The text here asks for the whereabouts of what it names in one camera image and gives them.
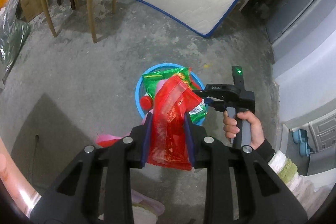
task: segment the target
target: cardboard box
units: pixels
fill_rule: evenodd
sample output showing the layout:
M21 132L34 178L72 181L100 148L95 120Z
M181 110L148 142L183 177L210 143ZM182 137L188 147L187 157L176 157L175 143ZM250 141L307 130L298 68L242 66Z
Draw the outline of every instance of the cardboard box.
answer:
M27 22L43 12L41 0L20 0L20 6Z

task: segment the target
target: red bottle cap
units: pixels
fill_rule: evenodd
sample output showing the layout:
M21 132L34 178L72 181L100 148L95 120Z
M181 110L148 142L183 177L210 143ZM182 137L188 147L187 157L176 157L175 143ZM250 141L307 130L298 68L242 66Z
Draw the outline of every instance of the red bottle cap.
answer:
M140 98L140 105L143 110L151 110L153 107L153 99L150 96L145 95Z

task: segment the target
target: tool handle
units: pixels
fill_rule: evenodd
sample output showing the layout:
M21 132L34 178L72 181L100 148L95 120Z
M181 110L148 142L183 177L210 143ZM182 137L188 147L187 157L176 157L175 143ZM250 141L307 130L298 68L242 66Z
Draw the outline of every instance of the tool handle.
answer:
M248 121L243 121L236 117L236 109L233 107L227 107L227 115L229 118L236 119L239 133L235 138L231 139L232 147L240 149L244 145L251 144L251 125ZM246 111L246 109L238 109L238 112Z

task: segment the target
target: red snack package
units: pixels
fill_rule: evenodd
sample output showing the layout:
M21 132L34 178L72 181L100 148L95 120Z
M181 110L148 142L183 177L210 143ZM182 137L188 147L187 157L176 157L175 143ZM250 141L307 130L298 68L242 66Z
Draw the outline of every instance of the red snack package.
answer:
M193 110L201 101L177 75L164 83L154 97L148 163L191 170L182 126L184 113Z

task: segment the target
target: green snack package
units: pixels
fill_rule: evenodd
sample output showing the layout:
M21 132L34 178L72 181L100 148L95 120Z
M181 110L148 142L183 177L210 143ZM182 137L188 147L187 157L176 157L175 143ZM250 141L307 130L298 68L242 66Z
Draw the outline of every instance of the green snack package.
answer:
M168 70L161 70L150 72L142 75L142 83L148 95L154 99L156 85L160 80L165 80L173 75L178 75L184 83L186 83L192 90L197 89L190 80L191 68L174 68ZM204 100L189 112L191 121L193 123L199 121L207 114Z
M197 107L195 107L192 111L189 112L192 123L195 123L200 119L204 118L206 114L207 110L205 108L204 100L202 100L202 102Z
M185 84L191 86L191 81L189 77L189 68L174 68L174 69L146 73L142 75L142 83L148 95L152 99L154 99L157 83L160 80L168 79L173 75L178 75Z

